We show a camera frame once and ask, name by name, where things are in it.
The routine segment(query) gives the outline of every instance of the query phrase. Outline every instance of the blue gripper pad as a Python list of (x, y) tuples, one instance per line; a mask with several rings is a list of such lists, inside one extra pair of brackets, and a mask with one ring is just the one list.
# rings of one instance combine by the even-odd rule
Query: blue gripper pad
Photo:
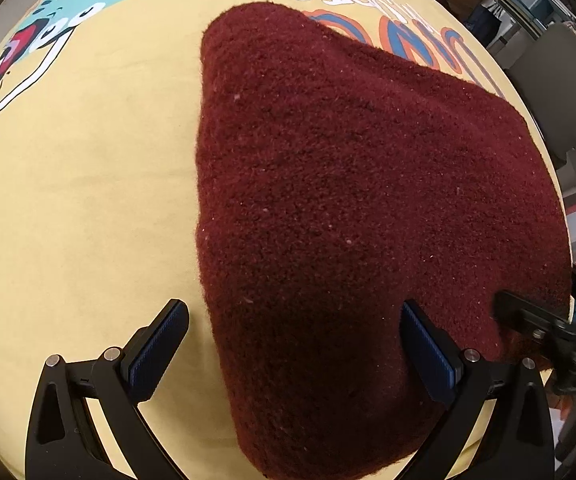
[(147, 327), (137, 330), (124, 347), (121, 372), (134, 404), (152, 397), (165, 369), (188, 331), (188, 307), (170, 300)]
[(399, 332), (405, 354), (430, 398), (449, 406), (463, 370), (454, 341), (436, 328), (413, 300), (404, 302)]

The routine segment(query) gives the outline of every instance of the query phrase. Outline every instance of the chair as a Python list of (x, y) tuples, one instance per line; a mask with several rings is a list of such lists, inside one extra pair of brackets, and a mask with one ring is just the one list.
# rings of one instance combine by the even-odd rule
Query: chair
[(576, 35), (562, 23), (551, 25), (506, 74), (561, 168), (576, 146)]

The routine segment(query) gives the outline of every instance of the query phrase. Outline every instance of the yellow fabric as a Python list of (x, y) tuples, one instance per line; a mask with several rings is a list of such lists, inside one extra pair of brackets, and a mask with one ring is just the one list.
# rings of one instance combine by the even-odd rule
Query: yellow fabric
[[(194, 247), (199, 43), (217, 15), (251, 1), (258, 0), (120, 0), (88, 13), (78, 9), (78, 19), (68, 16), (75, 19), (68, 22), (72, 31), (19, 59), (0, 82), (1, 102), (66, 41), (40, 79), (0, 110), (0, 456), (19, 478), (44, 359), (57, 352), (68, 361), (86, 360), (123, 345), (169, 298), (188, 304), (191, 327), (153, 399), (140, 405), (143, 415), (192, 480), (263, 478), (237, 447)], [(415, 13), (437, 32), (452, 28), (525, 117), (556, 187), (516, 91), (434, 0), (270, 1), (319, 17), (343, 15), (375, 46), (381, 46), (385, 14), (405, 20), (417, 35)], [(454, 73), (433, 53), (441, 70)], [(486, 420), (482, 416), (471, 442)], [(112, 442), (107, 427), (100, 433)], [(116, 447), (110, 455), (127, 470)], [(467, 461), (465, 453), (455, 470)], [(373, 478), (390, 480), (401, 467)]]

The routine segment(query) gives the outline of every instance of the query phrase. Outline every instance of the fleece fabric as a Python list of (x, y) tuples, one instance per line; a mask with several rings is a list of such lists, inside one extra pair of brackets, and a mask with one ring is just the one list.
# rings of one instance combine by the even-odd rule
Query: fleece fabric
[(506, 101), (287, 7), (225, 12), (201, 61), (196, 241), (239, 446), (274, 480), (375, 472), (441, 414), (406, 298), (489, 360), (526, 351), (497, 290), (567, 315), (548, 171)]

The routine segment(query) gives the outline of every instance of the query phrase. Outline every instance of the table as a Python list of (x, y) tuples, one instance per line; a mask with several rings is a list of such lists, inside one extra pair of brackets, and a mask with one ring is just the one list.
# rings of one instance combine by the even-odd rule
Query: table
[[(236, 445), (194, 245), (201, 36), (223, 10), (250, 1), (44, 0), (11, 32), (15, 54), (0, 60), (0, 457), (18, 478), (44, 359), (86, 360), (123, 345), (169, 298), (188, 304), (191, 330), (140, 406), (144, 417), (192, 480), (262, 478)], [(559, 192), (518, 94), (434, 0), (272, 1), (375, 46), (384, 46), (383, 15), (405, 20), (426, 48), (436, 44), (414, 20), (433, 41), (442, 30), (462, 37), (479, 65), (455, 43), (468, 70), (451, 72), (440, 50), (438, 68), (463, 79), (469, 71), (503, 93)], [(91, 410), (114, 465), (128, 471), (98, 406)], [(401, 467), (373, 478), (391, 480)]]
[(546, 26), (533, 16), (521, 0), (495, 0), (495, 2), (534, 40), (546, 31)]

